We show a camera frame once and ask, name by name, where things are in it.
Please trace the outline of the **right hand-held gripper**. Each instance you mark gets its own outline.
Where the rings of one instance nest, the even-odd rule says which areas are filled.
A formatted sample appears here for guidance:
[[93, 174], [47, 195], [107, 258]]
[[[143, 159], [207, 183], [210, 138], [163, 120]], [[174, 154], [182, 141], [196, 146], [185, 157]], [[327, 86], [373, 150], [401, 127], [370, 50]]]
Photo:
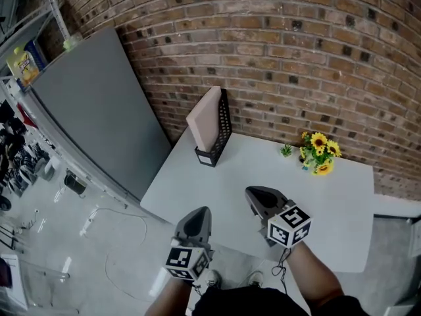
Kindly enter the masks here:
[[260, 218], [259, 233], [270, 247], [292, 248], [309, 235], [312, 217], [281, 191], [248, 186], [245, 197], [254, 215]]

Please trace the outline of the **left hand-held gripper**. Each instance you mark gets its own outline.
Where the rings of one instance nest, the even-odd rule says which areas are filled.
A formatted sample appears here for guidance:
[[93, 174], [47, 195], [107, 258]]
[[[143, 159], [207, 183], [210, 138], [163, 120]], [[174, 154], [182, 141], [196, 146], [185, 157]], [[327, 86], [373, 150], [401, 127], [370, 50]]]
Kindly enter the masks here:
[[209, 244], [212, 215], [203, 206], [188, 213], [176, 225], [165, 263], [168, 273], [184, 281], [196, 281], [212, 261]]

